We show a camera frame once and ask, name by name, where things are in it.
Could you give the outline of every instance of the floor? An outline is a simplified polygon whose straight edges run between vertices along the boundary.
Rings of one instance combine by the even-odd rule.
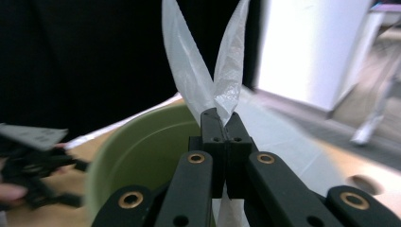
[[[401,99],[389,99],[383,120],[369,144],[359,147],[350,143],[394,71],[394,56],[401,55],[401,51],[394,51],[397,47],[401,47],[401,30],[385,32],[376,39],[357,86],[329,119],[327,113],[294,101],[264,91],[256,93],[264,106],[283,114],[312,136],[401,171]]]

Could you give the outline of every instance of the green container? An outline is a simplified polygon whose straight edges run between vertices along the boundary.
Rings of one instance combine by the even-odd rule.
[[[116,189],[140,184],[153,190],[171,180],[181,155],[188,152],[189,136],[200,134],[183,103],[145,113],[113,133],[88,171],[90,221]]]

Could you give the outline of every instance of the dark background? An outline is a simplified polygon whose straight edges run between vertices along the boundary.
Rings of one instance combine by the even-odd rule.
[[[161,0],[0,1],[0,123],[69,129],[65,140],[173,96]],[[182,0],[211,75],[237,0]],[[251,1],[243,83],[252,88],[259,0]]]

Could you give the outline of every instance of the table surface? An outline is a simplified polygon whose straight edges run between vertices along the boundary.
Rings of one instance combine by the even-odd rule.
[[[70,152],[79,159],[91,161],[104,141],[112,134],[107,132],[90,140]],[[401,172],[367,160],[346,150],[334,147],[322,141],[316,141],[332,159],[343,176],[355,175],[369,177],[380,188],[375,198],[391,208],[401,218]],[[69,169],[61,175],[45,179],[56,191],[69,191],[83,195],[85,174]],[[7,212],[9,226],[90,226],[85,206],[74,209],[64,205],[48,205],[30,210],[25,205]]]

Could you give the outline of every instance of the white wall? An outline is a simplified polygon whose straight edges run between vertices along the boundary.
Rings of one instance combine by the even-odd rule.
[[[371,0],[267,0],[257,87],[333,110]]]

